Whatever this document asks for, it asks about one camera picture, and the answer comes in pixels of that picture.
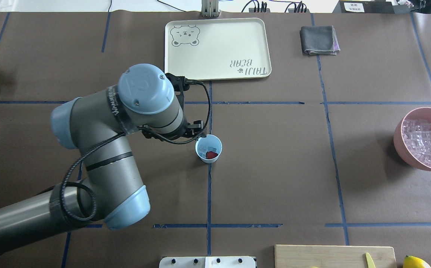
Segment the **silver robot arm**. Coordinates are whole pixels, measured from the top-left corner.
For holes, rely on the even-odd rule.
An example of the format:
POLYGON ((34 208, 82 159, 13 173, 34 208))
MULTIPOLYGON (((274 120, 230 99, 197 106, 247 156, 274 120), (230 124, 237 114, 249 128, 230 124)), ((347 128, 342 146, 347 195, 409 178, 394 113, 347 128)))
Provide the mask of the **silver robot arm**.
POLYGON ((191 85, 204 88, 210 117, 205 83, 148 63, 131 66, 106 90, 55 108, 54 135, 81 156, 61 183, 0 209, 0 256, 95 221, 118 230, 146 217, 149 197, 127 136, 142 132, 145 138, 170 144, 204 136, 208 121, 190 124, 184 114, 184 92, 191 85))

